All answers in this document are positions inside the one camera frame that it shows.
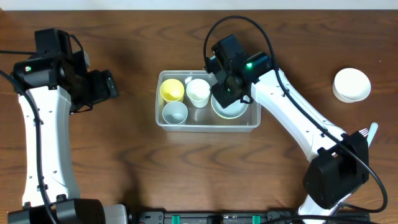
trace wood grain surface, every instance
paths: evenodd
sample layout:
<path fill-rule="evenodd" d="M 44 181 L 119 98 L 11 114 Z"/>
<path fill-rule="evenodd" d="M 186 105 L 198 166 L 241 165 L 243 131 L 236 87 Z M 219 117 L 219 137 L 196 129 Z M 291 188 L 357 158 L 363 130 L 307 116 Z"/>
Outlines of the wood grain surface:
<path fill-rule="evenodd" d="M 0 49 L 34 51 L 34 31 L 56 27 L 78 37 L 92 69 L 112 71 L 120 97 L 70 117 L 83 198 L 170 211 L 298 208 L 309 163 L 268 111 L 251 133 L 171 133 L 156 125 L 159 73 L 201 70 L 208 30 L 232 14 L 265 28 L 290 82 L 331 122 L 348 133 L 379 123 L 370 165 L 386 186 L 389 206 L 372 219 L 398 223 L 397 11 L 2 12 Z M 266 49 L 261 34 L 244 21 L 220 25 L 209 46 L 229 34 L 252 54 Z M 0 55 L 0 69 L 9 73 L 26 58 Z M 345 67 L 369 77 L 366 100 L 349 104 L 334 97 L 333 77 Z M 0 105 L 0 223 L 6 223 L 6 213 L 22 206 L 26 156 L 21 109 L 4 79 Z M 376 208 L 381 193 L 370 180 L 348 202 Z"/>

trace white plate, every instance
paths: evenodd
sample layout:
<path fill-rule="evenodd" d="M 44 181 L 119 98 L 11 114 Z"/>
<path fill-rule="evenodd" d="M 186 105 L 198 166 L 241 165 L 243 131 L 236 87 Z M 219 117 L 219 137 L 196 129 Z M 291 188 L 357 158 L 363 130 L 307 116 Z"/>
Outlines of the white plate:
<path fill-rule="evenodd" d="M 243 97 L 244 100 L 249 101 L 248 96 Z M 235 119 L 248 109 L 249 105 L 246 103 L 241 103 L 241 100 L 236 100 L 234 103 L 231 105 L 227 106 L 226 108 L 223 108 L 216 100 L 214 96 L 211 96 L 211 107 L 213 108 L 214 112 L 216 114 L 224 119 Z"/>

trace cable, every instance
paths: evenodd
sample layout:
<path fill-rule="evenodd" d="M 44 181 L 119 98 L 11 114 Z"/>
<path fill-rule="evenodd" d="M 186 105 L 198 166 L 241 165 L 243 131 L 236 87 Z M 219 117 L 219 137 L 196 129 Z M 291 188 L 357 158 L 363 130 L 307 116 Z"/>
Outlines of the cable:
<path fill-rule="evenodd" d="M 33 55 L 36 52 L 16 52 L 13 50 L 0 50 L 0 54 L 21 54 L 21 55 Z"/>
<path fill-rule="evenodd" d="M 54 214 L 51 212 L 51 204 L 49 197 L 45 191 L 45 185 L 43 181 L 43 170 L 42 170 L 42 144 L 41 144 L 41 137 L 40 137 L 40 125 L 41 125 L 41 120 L 39 116 L 39 112 L 37 111 L 35 105 L 33 104 L 32 99 L 30 96 L 24 91 L 23 87 L 13 80 L 10 76 L 8 76 L 5 72 L 0 70 L 0 74 L 7 80 L 9 81 L 21 94 L 22 96 L 25 97 L 26 101 L 28 102 L 30 108 L 32 108 L 33 111 L 33 117 L 34 117 L 34 123 L 36 127 L 36 168 L 37 168 L 37 180 L 39 181 L 39 189 L 40 193 L 42 194 L 43 198 L 43 203 L 45 207 L 45 211 L 47 212 L 47 215 L 50 217 L 51 222 L 53 224 L 58 224 L 57 218 L 55 218 Z"/>
<path fill-rule="evenodd" d="M 223 21 L 226 21 L 228 19 L 242 19 L 245 21 L 250 22 L 251 24 L 253 24 L 256 28 L 258 28 L 260 30 L 260 32 L 263 34 L 263 36 L 265 37 L 266 41 L 267 41 L 267 45 L 271 54 L 271 59 L 272 59 L 272 67 L 274 68 L 279 86 L 281 87 L 282 91 L 284 92 L 284 94 L 289 98 L 289 100 L 292 102 L 292 104 L 313 124 L 315 125 L 315 127 L 317 127 L 324 135 L 326 135 L 328 138 L 330 138 L 332 141 L 334 141 L 337 145 L 339 145 L 340 148 L 342 148 L 342 150 L 349 154 L 352 158 L 354 158 L 357 162 L 359 162 L 374 178 L 374 180 L 376 181 L 376 183 L 378 184 L 382 196 L 383 196 L 383 203 L 380 206 L 380 208 L 378 209 L 367 209 L 367 208 L 361 208 L 361 207 L 357 207 L 355 205 L 350 205 L 347 203 L 342 203 L 342 206 L 346 206 L 349 208 L 353 208 L 356 210 L 360 210 L 363 212 L 368 212 L 368 213 L 379 213 L 381 211 L 383 211 L 384 209 L 386 209 L 387 204 L 388 204 L 388 196 L 387 196 L 387 191 L 386 188 L 384 187 L 383 183 L 381 182 L 380 178 L 377 176 L 377 174 L 369 167 L 367 166 L 360 158 L 358 158 L 354 153 L 352 153 L 344 144 L 342 144 L 336 137 L 334 137 L 332 134 L 329 133 L 329 131 L 327 129 L 325 129 L 324 127 L 322 127 L 320 124 L 318 124 L 294 99 L 293 97 L 290 95 L 289 89 L 286 89 L 286 87 L 283 85 L 282 80 L 280 79 L 280 75 L 279 75 L 279 67 L 278 64 L 276 62 L 276 57 L 275 57 L 275 53 L 274 50 L 272 49 L 272 44 L 271 41 L 268 38 L 267 33 L 265 32 L 265 30 L 257 23 L 254 22 L 252 19 L 248 18 L 248 17 L 244 17 L 244 16 L 227 16 L 224 17 L 222 19 L 220 19 L 218 22 L 216 22 L 216 24 L 214 24 L 214 26 L 210 29 L 209 33 L 206 36 L 205 39 L 205 44 L 203 46 L 203 57 L 205 59 L 205 63 L 206 63 L 206 45 L 207 45 L 207 41 L 209 39 L 210 34 L 213 32 L 213 30 L 216 28 L 216 26 L 218 26 L 220 23 L 222 23 Z"/>
<path fill-rule="evenodd" d="M 341 222 L 341 223 L 348 223 L 348 224 L 351 224 L 351 223 L 352 224 L 377 224 L 375 222 L 353 220 L 353 219 L 343 218 L 343 217 L 328 217 L 328 216 L 324 216 L 324 215 L 298 215 L 296 217 L 282 217 L 282 218 L 271 219 L 271 220 L 265 221 L 260 224 L 271 224 L 271 223 L 279 223 L 279 222 L 285 222 L 285 221 L 297 221 L 297 220 L 325 220 L 325 221 Z"/>

